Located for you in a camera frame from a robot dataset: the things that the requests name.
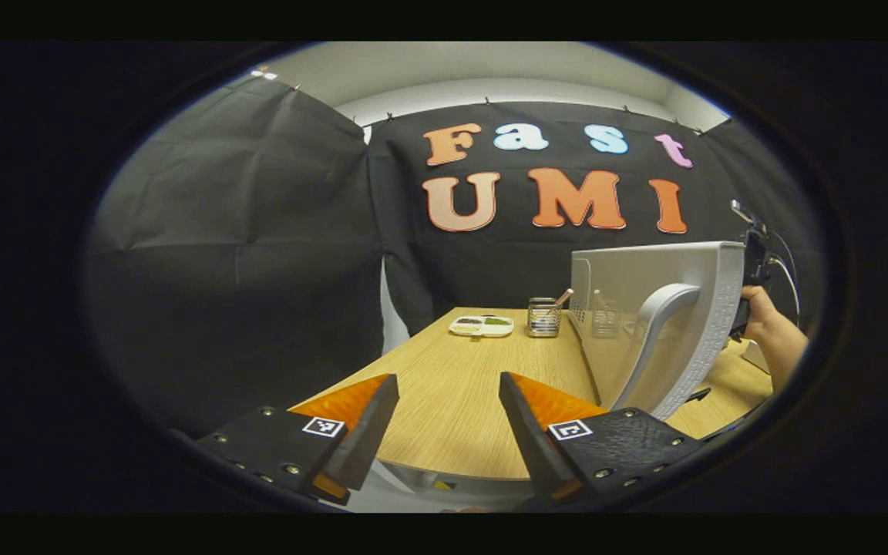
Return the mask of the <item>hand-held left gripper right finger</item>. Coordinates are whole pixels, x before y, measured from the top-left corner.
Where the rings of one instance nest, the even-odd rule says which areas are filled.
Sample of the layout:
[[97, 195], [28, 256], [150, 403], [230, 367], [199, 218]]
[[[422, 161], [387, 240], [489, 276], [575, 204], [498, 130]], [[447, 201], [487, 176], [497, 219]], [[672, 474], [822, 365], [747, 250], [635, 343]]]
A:
[[530, 503], [627, 503], [705, 446], [641, 409], [607, 411], [513, 372], [499, 380]]

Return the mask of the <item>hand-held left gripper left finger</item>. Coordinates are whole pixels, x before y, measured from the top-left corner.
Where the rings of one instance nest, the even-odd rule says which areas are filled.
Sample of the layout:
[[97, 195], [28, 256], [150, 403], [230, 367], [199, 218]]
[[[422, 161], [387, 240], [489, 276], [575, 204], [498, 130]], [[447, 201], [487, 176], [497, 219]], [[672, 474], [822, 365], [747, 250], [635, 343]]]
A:
[[377, 375], [299, 406], [258, 406], [197, 439], [202, 452], [254, 480], [345, 506], [364, 485], [399, 400]]

